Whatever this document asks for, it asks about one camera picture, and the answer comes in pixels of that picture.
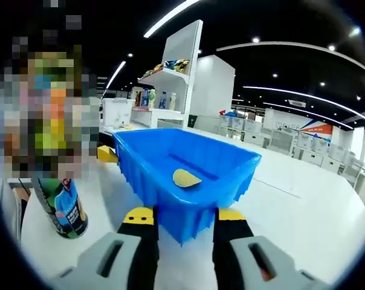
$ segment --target can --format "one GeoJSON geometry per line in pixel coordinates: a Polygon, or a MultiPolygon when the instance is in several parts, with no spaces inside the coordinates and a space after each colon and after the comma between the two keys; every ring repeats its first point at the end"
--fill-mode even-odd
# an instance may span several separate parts
{"type": "Polygon", "coordinates": [[[32,178],[36,196],[56,232],[67,239],[80,237],[88,225],[73,179],[32,178]]]}

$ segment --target bottle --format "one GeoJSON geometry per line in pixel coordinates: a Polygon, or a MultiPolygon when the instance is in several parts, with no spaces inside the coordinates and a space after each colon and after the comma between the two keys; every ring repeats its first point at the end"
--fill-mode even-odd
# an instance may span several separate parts
{"type": "Polygon", "coordinates": [[[166,109],[166,101],[167,101],[166,92],[163,92],[160,100],[160,105],[158,107],[160,109],[166,109]]]}
{"type": "Polygon", "coordinates": [[[176,108],[176,98],[177,98],[177,95],[175,92],[172,93],[172,95],[170,95],[170,102],[169,102],[169,109],[170,110],[175,110],[176,108]]]}
{"type": "Polygon", "coordinates": [[[56,232],[67,239],[80,237],[88,225],[73,179],[31,178],[37,199],[56,232]]]}
{"type": "Polygon", "coordinates": [[[156,100],[156,90],[151,89],[149,93],[149,109],[154,108],[154,102],[156,100]]]}
{"type": "Polygon", "coordinates": [[[141,99],[141,107],[146,107],[149,104],[149,90],[144,89],[144,93],[142,94],[141,99]]]}

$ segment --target yellow chip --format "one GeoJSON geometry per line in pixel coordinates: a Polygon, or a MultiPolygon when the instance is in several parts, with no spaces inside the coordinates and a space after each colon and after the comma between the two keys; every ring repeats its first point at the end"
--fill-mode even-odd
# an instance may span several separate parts
{"type": "Polygon", "coordinates": [[[201,179],[192,175],[190,172],[184,169],[177,169],[173,173],[173,181],[177,186],[180,187],[191,187],[201,182],[201,179]]]}

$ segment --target white pillar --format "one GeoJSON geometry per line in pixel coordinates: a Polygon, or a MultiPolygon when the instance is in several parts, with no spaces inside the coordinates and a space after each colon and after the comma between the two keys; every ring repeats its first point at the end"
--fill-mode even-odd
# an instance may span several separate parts
{"type": "Polygon", "coordinates": [[[365,158],[365,128],[364,128],[364,135],[363,135],[363,146],[361,148],[361,155],[360,155],[360,161],[364,162],[365,158]]]}

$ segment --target blue plastic basket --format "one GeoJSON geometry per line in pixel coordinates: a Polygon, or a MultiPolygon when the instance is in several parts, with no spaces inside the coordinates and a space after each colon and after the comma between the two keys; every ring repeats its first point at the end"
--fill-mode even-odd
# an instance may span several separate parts
{"type": "Polygon", "coordinates": [[[158,223],[180,243],[210,227],[215,208],[229,207],[245,193],[261,156],[234,145],[180,129],[114,134],[119,166],[145,206],[158,207],[158,223]],[[183,189],[176,169],[202,180],[183,189]]]}

